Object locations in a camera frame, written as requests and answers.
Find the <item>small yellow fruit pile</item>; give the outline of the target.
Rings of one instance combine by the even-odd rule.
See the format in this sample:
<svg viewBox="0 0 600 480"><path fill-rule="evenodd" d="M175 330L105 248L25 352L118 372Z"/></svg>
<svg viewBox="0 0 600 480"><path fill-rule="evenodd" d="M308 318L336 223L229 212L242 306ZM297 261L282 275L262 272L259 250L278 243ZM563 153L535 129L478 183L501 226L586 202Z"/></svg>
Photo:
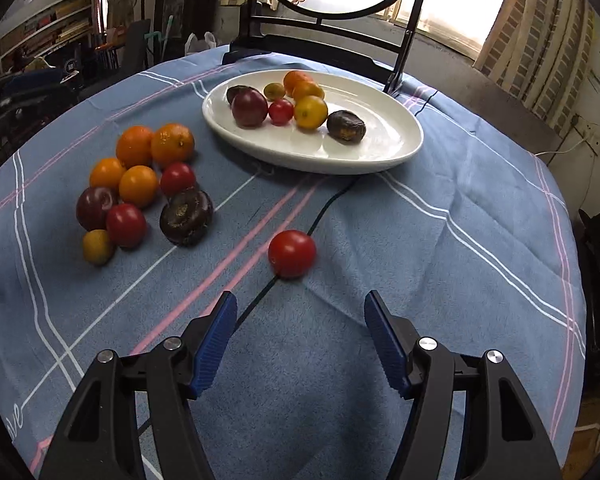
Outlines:
<svg viewBox="0 0 600 480"><path fill-rule="evenodd" d="M93 266L104 266L114 255L116 246L106 230L87 232L82 238L83 258Z"/></svg>

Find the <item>red tomato pile bottom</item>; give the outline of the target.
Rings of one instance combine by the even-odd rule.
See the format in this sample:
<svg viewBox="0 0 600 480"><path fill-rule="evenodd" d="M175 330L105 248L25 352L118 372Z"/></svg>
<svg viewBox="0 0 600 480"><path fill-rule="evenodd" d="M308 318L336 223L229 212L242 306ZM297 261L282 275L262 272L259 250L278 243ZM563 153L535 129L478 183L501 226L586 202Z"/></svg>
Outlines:
<svg viewBox="0 0 600 480"><path fill-rule="evenodd" d="M143 213L132 204L113 206L107 214L110 240L124 249L134 249L144 239L147 223Z"/></svg>

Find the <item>dark red plum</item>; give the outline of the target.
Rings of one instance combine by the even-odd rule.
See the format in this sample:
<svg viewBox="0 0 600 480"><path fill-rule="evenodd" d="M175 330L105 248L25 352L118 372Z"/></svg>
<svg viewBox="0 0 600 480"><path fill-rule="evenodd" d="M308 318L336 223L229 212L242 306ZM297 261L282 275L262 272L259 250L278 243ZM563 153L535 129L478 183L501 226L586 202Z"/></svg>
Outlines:
<svg viewBox="0 0 600 480"><path fill-rule="evenodd" d="M103 230L110 209L117 205L118 196L111 188L90 186L76 202L76 220L87 231Z"/></svg>

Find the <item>large dark brown fruit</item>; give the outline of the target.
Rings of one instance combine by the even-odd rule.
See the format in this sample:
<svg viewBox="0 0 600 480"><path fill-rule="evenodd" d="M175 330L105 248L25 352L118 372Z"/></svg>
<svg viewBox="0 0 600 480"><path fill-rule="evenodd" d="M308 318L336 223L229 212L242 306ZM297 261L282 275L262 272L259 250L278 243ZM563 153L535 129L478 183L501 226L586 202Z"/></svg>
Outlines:
<svg viewBox="0 0 600 480"><path fill-rule="evenodd" d="M200 188L188 188L174 195L162 208L159 226L176 246L192 246L208 232L213 217L209 195Z"/></svg>

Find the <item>large red tomato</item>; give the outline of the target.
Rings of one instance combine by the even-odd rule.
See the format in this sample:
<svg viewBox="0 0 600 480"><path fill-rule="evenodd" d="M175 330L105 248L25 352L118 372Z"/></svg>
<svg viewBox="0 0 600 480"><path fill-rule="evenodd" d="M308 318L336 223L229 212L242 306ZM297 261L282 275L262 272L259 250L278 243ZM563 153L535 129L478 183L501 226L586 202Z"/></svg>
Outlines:
<svg viewBox="0 0 600 480"><path fill-rule="evenodd" d="M316 254L313 238L297 230L277 233L268 245L268 261L280 278L300 278L311 269Z"/></svg>

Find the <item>red cherry tomato pile top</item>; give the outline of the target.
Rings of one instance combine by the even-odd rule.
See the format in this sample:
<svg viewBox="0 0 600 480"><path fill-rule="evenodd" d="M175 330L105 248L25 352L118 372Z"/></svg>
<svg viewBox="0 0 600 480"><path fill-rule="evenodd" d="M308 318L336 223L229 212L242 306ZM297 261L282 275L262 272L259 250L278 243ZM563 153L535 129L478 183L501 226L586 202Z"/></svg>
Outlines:
<svg viewBox="0 0 600 480"><path fill-rule="evenodd" d="M160 190L167 198L194 188L196 184L195 173L185 162L174 162L167 166L160 178Z"/></svg>

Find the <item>large orange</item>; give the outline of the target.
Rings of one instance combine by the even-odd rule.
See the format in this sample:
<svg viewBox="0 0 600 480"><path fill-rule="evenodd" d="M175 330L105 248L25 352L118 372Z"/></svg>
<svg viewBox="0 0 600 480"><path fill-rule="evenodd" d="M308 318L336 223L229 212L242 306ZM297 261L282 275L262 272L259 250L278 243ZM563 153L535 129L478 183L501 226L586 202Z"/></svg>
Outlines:
<svg viewBox="0 0 600 480"><path fill-rule="evenodd" d="M146 126L136 125L123 131L116 146L117 159L125 168L150 166L151 141L154 132Z"/></svg>
<svg viewBox="0 0 600 480"><path fill-rule="evenodd" d="M193 157L195 138L189 128L171 122L155 131L150 150L154 163L166 168L174 162L187 162Z"/></svg>

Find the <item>blue plaid tablecloth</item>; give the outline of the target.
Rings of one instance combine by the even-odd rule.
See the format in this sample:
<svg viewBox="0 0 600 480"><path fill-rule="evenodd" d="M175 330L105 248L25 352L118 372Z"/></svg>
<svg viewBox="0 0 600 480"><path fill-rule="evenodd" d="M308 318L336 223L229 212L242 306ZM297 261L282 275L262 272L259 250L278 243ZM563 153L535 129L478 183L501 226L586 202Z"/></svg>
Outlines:
<svg viewBox="0 0 600 480"><path fill-rule="evenodd" d="M550 170L444 94L406 78L399 103L424 145L360 178L273 168L207 126L201 104L235 76L296 68L277 54L223 66L221 50L135 75L68 110L0 168L0 439L38 471L99 350L155 347L221 292L244 322L192 406L220 479L381 479L410 407L392 390L364 323L377 290L445 347L501 350L564 460L584 371L585 304L565 199ZM147 211L139 248L106 266L82 256L76 201L125 128L186 125L215 215L193 247ZM300 278L268 261L279 232L313 238Z"/></svg>

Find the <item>white oval plate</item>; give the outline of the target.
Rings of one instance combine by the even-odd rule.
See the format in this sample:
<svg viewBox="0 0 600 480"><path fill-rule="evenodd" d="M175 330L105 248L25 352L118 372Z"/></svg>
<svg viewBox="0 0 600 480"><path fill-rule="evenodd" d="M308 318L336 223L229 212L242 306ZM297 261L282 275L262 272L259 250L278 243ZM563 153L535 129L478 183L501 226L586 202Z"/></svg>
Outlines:
<svg viewBox="0 0 600 480"><path fill-rule="evenodd" d="M372 174L416 155L424 145L424 130L414 114L396 99L362 80L313 72L311 77L325 92L327 114L355 115L364 125L361 140L344 140L326 124L306 129L294 119L276 126L265 118L257 127L236 122L226 92L235 86L262 91L282 82L284 70L259 70L217 84L202 102L208 126L234 148L272 165L317 174Z"/></svg>

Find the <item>dark wrinkled fruit on plate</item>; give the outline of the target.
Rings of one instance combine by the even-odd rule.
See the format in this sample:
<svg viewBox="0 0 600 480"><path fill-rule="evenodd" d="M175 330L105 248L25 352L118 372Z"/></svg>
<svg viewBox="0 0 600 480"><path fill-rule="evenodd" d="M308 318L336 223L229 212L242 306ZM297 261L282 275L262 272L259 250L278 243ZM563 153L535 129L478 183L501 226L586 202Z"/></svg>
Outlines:
<svg viewBox="0 0 600 480"><path fill-rule="evenodd" d="M360 143L366 135L365 122L348 110L330 114L326 126L330 136L346 143Z"/></svg>

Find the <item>dark date on plate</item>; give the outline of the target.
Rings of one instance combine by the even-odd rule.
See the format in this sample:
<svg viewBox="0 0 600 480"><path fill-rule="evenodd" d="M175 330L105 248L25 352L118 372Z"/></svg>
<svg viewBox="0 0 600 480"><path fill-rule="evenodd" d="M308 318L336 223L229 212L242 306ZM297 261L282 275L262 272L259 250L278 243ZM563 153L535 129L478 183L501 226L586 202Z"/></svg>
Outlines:
<svg viewBox="0 0 600 480"><path fill-rule="evenodd" d="M232 105L234 99L236 98L236 96L238 96L238 94L240 92L244 92L249 89L250 89L249 86L243 86L242 84L236 84L236 86L231 86L230 88L228 88L226 90L226 93L225 93L227 103Z"/></svg>

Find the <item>red cherry tomato on plate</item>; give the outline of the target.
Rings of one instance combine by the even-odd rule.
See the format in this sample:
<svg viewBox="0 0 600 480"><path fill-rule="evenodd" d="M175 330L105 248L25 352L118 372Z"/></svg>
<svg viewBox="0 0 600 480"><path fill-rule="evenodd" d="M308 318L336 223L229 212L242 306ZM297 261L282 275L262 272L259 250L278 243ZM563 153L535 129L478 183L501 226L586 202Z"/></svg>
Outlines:
<svg viewBox="0 0 600 480"><path fill-rule="evenodd" d="M268 117L274 126L284 126L294 118L294 104L286 99L277 99L268 107Z"/></svg>

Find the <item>yellow orange fruit on plate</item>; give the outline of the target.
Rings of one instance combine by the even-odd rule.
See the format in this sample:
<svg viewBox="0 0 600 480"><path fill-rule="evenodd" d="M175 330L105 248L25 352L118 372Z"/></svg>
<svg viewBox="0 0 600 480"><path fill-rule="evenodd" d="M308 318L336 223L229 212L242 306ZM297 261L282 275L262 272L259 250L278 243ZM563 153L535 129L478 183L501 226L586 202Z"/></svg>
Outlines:
<svg viewBox="0 0 600 480"><path fill-rule="evenodd" d="M294 104L294 120L303 130L316 130L328 117L326 102L318 96L304 96Z"/></svg>

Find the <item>small green-yellow fruit plate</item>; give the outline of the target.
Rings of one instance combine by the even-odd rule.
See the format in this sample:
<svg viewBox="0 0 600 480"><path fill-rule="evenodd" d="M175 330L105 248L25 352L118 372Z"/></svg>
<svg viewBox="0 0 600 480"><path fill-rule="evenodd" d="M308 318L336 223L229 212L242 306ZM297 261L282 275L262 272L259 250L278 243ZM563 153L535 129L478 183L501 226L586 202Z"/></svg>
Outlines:
<svg viewBox="0 0 600 480"><path fill-rule="evenodd" d="M263 94L268 102L274 102L286 96L286 89L280 82L270 82L264 87Z"/></svg>

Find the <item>checked curtain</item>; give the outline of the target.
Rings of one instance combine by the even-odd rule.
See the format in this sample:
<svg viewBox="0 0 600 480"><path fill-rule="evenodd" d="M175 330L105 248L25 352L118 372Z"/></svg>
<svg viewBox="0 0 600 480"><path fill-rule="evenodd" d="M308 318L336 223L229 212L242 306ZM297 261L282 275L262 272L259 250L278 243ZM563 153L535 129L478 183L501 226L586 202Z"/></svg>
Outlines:
<svg viewBox="0 0 600 480"><path fill-rule="evenodd" d="M475 68L563 138L590 65L594 28L588 0L503 0Z"/></svg>

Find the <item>orange fruit behind on plate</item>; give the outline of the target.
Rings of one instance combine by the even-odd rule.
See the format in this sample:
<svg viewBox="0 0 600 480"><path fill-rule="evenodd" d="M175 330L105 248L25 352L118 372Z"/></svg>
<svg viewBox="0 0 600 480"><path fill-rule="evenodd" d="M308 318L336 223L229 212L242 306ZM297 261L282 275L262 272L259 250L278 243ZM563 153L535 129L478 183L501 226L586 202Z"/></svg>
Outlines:
<svg viewBox="0 0 600 480"><path fill-rule="evenodd" d="M302 80L294 86L291 96L296 102L306 98L307 96L316 96L319 99L324 99L325 92L323 88L314 81Z"/></svg>

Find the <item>white plastic bag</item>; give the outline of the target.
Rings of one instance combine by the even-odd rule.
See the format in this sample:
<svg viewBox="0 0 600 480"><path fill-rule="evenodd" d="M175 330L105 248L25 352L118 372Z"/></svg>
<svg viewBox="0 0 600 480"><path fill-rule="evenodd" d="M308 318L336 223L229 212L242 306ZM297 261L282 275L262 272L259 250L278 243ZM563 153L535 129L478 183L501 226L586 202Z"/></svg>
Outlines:
<svg viewBox="0 0 600 480"><path fill-rule="evenodd" d="M190 34L185 43L185 54L191 55L205 50L215 49L218 46L215 36L212 32L205 32L204 36L198 38L195 34Z"/></svg>

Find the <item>mandarin orange on plate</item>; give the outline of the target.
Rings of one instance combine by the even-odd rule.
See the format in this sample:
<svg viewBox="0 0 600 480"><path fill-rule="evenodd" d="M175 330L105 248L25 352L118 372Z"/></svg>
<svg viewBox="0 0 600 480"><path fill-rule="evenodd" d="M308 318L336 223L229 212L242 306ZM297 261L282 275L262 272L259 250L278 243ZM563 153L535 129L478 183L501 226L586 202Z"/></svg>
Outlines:
<svg viewBox="0 0 600 480"><path fill-rule="evenodd" d="M290 70L283 78L283 86L287 96L294 95L294 89L302 82L312 82L312 77L301 70Z"/></svg>

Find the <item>black framed bird screen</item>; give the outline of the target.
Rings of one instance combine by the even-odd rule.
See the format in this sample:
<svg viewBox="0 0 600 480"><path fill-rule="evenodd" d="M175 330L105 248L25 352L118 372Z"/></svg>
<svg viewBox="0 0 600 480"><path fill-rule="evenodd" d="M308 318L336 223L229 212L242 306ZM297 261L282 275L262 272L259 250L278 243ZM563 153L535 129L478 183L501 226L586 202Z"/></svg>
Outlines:
<svg viewBox="0 0 600 480"><path fill-rule="evenodd" d="M385 11L399 0L246 0L240 6L237 37L230 43L222 63L230 65L261 53L284 55L338 67L378 82L389 96L397 96L408 55L415 38L424 0L414 0L402 40L389 40L341 27ZM358 52L294 36L294 29L320 32L339 39L368 44L396 56L390 68Z"/></svg>

